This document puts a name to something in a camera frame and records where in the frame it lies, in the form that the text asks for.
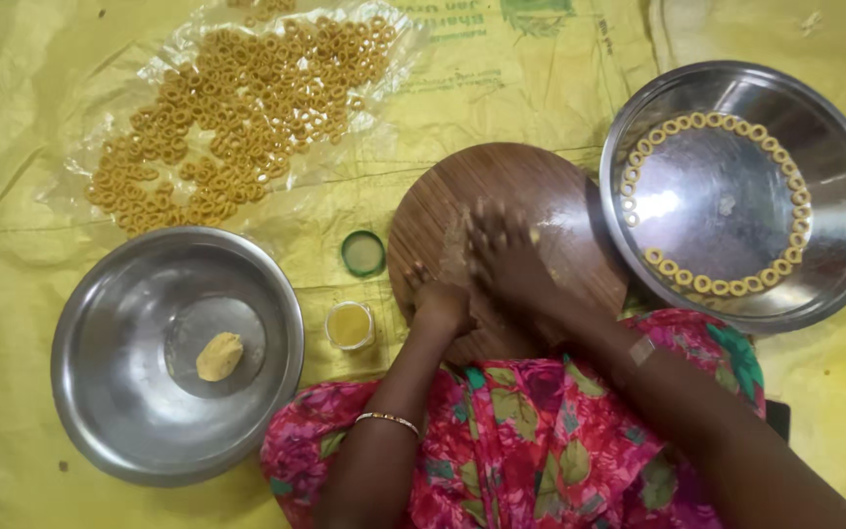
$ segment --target woman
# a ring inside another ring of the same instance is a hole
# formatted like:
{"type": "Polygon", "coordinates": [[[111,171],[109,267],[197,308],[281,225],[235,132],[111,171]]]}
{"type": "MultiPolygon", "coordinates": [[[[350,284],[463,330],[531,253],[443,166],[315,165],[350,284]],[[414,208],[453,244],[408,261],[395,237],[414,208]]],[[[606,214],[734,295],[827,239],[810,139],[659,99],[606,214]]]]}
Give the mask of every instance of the woman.
{"type": "Polygon", "coordinates": [[[846,501],[760,420],[738,332],[678,310],[617,323],[558,288],[522,217],[489,205],[468,228],[480,287],[582,353],[440,369],[475,322],[418,265],[386,376],[319,384],[270,425],[262,467],[294,527],[846,527],[846,501]]]}

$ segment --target dough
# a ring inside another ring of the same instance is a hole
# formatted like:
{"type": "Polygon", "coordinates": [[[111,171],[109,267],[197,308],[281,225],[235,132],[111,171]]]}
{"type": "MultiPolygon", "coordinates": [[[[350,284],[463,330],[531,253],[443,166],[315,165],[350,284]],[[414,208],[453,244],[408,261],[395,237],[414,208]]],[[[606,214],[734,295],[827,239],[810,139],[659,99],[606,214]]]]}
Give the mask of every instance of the dough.
{"type": "Polygon", "coordinates": [[[194,365],[202,380],[217,382],[226,379],[243,355],[243,344],[239,334],[222,332],[204,346],[194,365]]]}

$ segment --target woman's arm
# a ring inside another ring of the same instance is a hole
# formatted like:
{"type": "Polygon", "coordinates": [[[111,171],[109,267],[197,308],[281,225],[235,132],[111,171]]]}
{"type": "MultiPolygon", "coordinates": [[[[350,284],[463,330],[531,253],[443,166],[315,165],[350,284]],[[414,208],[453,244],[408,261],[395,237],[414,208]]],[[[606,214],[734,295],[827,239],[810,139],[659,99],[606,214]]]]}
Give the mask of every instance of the woman's arm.
{"type": "Polygon", "coordinates": [[[699,471],[727,527],[846,527],[846,501],[712,378],[559,289],[523,217],[490,204],[469,226],[472,273],[491,294],[545,316],[699,471]]]}
{"type": "MultiPolygon", "coordinates": [[[[389,413],[422,428],[443,352],[473,329],[474,320],[464,289],[432,281],[420,264],[407,276],[417,290],[410,334],[365,412],[389,413]]],[[[329,470],[315,508],[316,527],[394,527],[410,498],[417,442],[413,430],[400,423],[357,422],[329,470]]]]}

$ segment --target stainless steel bowl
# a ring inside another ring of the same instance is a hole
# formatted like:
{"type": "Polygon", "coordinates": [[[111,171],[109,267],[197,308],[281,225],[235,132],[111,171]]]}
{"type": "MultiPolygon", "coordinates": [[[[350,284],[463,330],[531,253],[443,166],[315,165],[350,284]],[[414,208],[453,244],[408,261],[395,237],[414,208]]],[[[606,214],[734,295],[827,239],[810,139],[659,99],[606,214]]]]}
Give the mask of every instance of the stainless steel bowl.
{"type": "Polygon", "coordinates": [[[600,164],[609,233],[632,270],[668,303],[710,313],[747,332],[801,329],[846,304],[846,119],[802,82],[734,61],[685,66],[654,79],[619,111],[600,164]],[[776,287],[744,297],[705,297],[670,284],[642,258],[651,246],[715,279],[753,275],[787,246],[791,191],[778,166],[746,138],[691,129],[646,158],[630,228],[618,186],[634,144],[655,125],[716,110],[761,123],[788,149],[811,193],[804,260],[776,287]]]}
{"type": "Polygon", "coordinates": [[[262,442],[303,365],[286,277],[258,246],[213,228],[170,228],[104,257],[64,306],[51,383],[77,449],[107,474],[172,487],[223,473],[262,442]],[[243,356],[219,382],[197,355],[219,332],[243,356]]]}

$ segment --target yellow tarp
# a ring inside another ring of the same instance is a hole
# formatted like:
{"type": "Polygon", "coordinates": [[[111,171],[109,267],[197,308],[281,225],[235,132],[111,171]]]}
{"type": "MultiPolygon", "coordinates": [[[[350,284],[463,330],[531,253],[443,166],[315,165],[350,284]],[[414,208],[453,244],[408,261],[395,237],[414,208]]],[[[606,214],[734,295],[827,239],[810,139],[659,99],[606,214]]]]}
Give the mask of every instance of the yellow tarp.
{"type": "MultiPolygon", "coordinates": [[[[35,192],[85,133],[96,102],[132,78],[201,1],[0,1],[0,527],[286,525],[254,456],[193,487],[128,485],[77,453],[51,398],[54,325],[75,284],[106,251],[94,234],[116,228],[72,223],[37,203],[35,192]]],[[[638,0],[396,4],[427,24],[431,38],[386,106],[393,140],[366,142],[332,181],[278,193],[250,212],[258,219],[251,235],[275,250],[303,308],[303,385],[380,372],[405,332],[386,275],[359,281],[340,265],[344,235],[365,228],[385,239],[406,189],[469,145],[522,141],[595,169],[612,116],[658,73],[638,0]],[[376,351],[344,355],[325,343],[323,317],[344,299],[370,303],[382,345],[376,351]]],[[[830,13],[822,37],[816,31],[812,41],[796,43],[788,32],[809,13],[786,13],[785,42],[770,41],[783,46],[779,53],[719,53],[799,75],[846,112],[846,2],[837,4],[837,15],[822,7],[830,13]],[[844,39],[832,37],[831,46],[810,43],[838,34],[844,39]],[[785,46],[790,39],[795,45],[785,46]]],[[[688,31],[719,39],[726,44],[720,50],[737,50],[745,33],[761,31],[754,24],[776,36],[783,31],[772,29],[775,17],[761,6],[747,11],[731,2],[716,11],[723,6],[710,5],[705,24],[688,31]]],[[[663,34],[653,27],[665,48],[675,39],[666,18],[663,34]]],[[[693,59],[681,52],[673,58],[693,59]]],[[[846,431],[831,429],[846,428],[846,309],[809,331],[766,339],[761,349],[774,395],[793,405],[796,448],[846,494],[846,431]]]]}
{"type": "MultiPolygon", "coordinates": [[[[737,59],[798,77],[846,115],[846,0],[652,3],[662,72],[737,59]]],[[[803,331],[759,337],[766,396],[792,406],[792,447],[846,497],[846,307],[803,331]]]]}

